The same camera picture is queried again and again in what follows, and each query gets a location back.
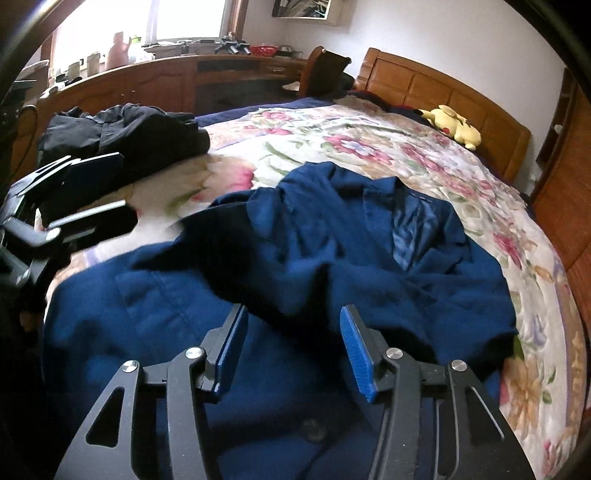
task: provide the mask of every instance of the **wooden headboard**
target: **wooden headboard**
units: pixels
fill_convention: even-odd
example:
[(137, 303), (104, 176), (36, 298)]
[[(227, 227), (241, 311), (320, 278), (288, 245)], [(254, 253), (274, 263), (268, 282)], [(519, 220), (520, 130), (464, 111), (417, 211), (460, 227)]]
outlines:
[(416, 61), (370, 48), (355, 88), (374, 93), (391, 105), (423, 110), (449, 105), (482, 134), (476, 153), (507, 183), (515, 179), (531, 133), (468, 85)]

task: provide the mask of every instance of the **pikachu plush toy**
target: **pikachu plush toy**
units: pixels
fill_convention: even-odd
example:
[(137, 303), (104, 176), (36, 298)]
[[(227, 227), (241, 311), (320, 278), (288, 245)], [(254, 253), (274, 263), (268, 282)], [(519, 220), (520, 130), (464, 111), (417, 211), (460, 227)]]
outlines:
[(447, 105), (439, 105), (439, 108), (430, 112), (426, 110), (421, 110), (421, 112), (423, 117), (437, 127), (441, 133), (453, 138), (468, 150), (474, 151), (482, 143), (480, 132)]

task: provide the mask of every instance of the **jacket button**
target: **jacket button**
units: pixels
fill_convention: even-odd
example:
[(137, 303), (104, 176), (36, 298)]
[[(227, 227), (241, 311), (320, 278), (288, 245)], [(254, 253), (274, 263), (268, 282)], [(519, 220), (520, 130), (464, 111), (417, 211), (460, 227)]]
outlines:
[(324, 442), (328, 435), (328, 430), (318, 420), (308, 419), (301, 423), (301, 432), (312, 443)]

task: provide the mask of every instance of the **floral bedspread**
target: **floral bedspread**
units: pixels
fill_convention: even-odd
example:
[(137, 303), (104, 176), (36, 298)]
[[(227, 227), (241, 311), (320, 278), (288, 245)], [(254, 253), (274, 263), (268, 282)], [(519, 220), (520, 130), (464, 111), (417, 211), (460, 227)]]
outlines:
[(466, 233), (499, 261), (519, 330), (514, 357), (506, 360), (502, 374), (501, 411), (536, 477), (552, 477), (574, 449), (579, 431), (584, 337), (564, 268), (518, 192), (444, 135), (356, 98), (313, 109), (260, 109), (208, 130), (210, 154), (101, 200), (129, 200), (138, 211), (137, 227), (76, 254), (53, 287), (107, 258), (174, 239), (179, 218), (225, 193), (274, 187), (306, 161), (332, 161), (372, 179), (397, 176), (415, 190), (451, 202)]

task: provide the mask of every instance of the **black cable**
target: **black cable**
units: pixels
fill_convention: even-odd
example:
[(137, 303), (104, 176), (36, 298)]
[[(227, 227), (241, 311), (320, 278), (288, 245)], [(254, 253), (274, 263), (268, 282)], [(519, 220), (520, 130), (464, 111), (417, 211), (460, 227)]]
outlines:
[(31, 146), (33, 146), (33, 141), (35, 140), (35, 133), (37, 132), (37, 124), (39, 123), (39, 113), (37, 112), (37, 108), (35, 108), (33, 105), (27, 105), (25, 107), (23, 107), (21, 109), (21, 112), (18, 114), (18, 118), (20, 120), (21, 115), (24, 111), (26, 110), (31, 110), (33, 112), (35, 112), (35, 128), (33, 128), (33, 133), (31, 134), (31, 139), (29, 140), (29, 145), (27, 146), (27, 149), (25, 150), (24, 155), (22, 156), (22, 158), (20, 159), (20, 161), (18, 162), (17, 167), (12, 171), (12, 173), (10, 174), (10, 176), (8, 177), (8, 180), (6, 182), (6, 184), (4, 185), (4, 187), (8, 187), (10, 184), (10, 181), (14, 178), (14, 176), (17, 174), (19, 168), (22, 167), (22, 164), (24, 163), (27, 155), (29, 154), (29, 152), (31, 151)]

